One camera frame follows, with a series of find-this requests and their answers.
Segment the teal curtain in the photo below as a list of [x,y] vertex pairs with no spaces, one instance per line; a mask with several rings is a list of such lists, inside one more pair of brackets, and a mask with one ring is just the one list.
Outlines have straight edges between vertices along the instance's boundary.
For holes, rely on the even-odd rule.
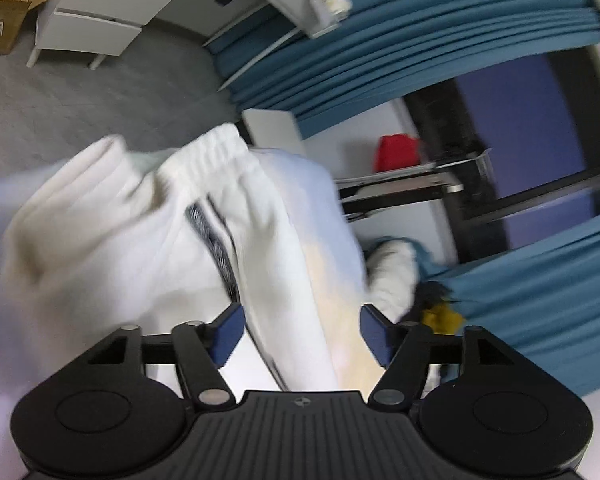
[[[296,115],[305,138],[373,106],[463,73],[600,42],[593,0],[352,0],[350,17],[316,40],[298,35],[230,90],[240,110]],[[271,6],[209,50],[228,78],[292,30]]]
[[412,243],[421,279],[448,287],[468,324],[485,327],[580,396],[600,388],[600,216],[453,269]]

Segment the white cloth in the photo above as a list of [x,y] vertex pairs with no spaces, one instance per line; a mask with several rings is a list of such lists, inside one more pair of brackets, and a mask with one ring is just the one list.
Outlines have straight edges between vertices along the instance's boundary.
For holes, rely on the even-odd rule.
[[366,399],[384,368],[360,335],[360,306],[367,296],[365,264],[333,179],[302,156],[280,150],[257,150],[255,155],[276,183],[300,238],[338,386],[360,390]]
[[[316,300],[279,191],[227,124],[145,177],[123,141],[107,137],[69,161],[13,218],[0,290],[45,375],[120,324],[168,332],[189,319],[211,320],[227,306],[215,263],[184,216],[197,200],[211,200],[224,217],[251,333],[289,388],[355,387],[359,354],[369,364],[362,375],[379,377],[357,330],[359,297],[336,307],[340,319],[330,317],[328,301]],[[355,327],[354,335],[338,339],[340,323]],[[245,344],[248,336],[227,368]]]
[[[381,244],[367,259],[369,303],[389,321],[397,323],[413,306],[420,280],[413,246],[404,240]],[[440,384],[440,365],[429,365],[422,390],[425,397]]]

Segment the gray carpet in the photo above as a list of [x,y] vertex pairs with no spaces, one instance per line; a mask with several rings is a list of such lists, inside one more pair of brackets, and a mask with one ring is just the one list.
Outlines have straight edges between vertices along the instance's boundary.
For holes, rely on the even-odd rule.
[[109,134],[131,150],[187,144],[237,120],[211,56],[194,39],[145,28],[96,70],[90,54],[45,50],[33,68],[34,23],[0,56],[0,176],[68,158]]

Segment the red bag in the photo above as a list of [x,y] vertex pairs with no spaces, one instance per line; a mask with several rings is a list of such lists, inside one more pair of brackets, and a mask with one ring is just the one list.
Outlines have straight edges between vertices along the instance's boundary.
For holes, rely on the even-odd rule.
[[381,173],[417,166],[420,164],[419,144],[419,139],[413,139],[407,134],[380,137],[374,160],[374,172]]

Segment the white wall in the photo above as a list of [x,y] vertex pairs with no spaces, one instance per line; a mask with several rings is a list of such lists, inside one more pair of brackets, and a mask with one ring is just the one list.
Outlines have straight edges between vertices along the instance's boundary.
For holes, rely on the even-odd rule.
[[304,140],[307,156],[334,178],[373,173],[378,139],[391,134],[417,136],[402,99],[381,104]]
[[[302,143],[307,156],[335,178],[373,173],[378,139],[391,134],[417,136],[402,99],[396,99],[336,124]],[[395,236],[421,242],[441,264],[456,264],[458,256],[440,200],[392,207],[351,224],[363,248],[377,238]]]
[[412,238],[423,244],[437,263],[451,266],[458,262],[441,200],[384,209],[352,222],[351,227],[363,249],[383,236]]

